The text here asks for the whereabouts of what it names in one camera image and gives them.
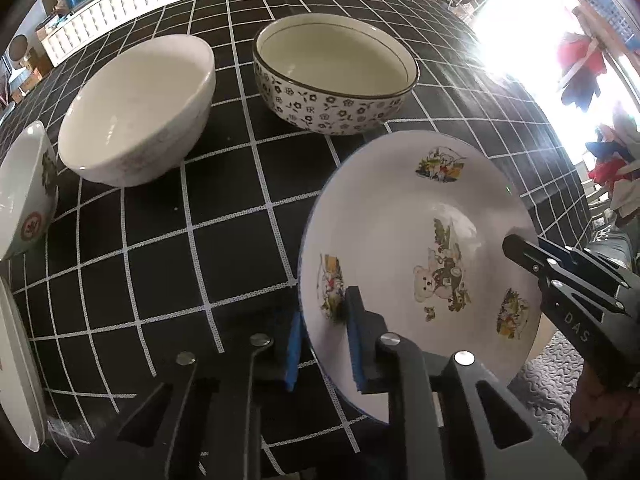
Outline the person's right hand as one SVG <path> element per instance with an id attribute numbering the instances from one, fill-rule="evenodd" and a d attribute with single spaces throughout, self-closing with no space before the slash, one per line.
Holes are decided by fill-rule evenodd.
<path id="1" fill-rule="evenodd" d="M 582 466 L 623 466 L 639 454 L 639 393 L 608 391 L 580 378 L 570 400 L 570 430 L 563 446 Z"/>

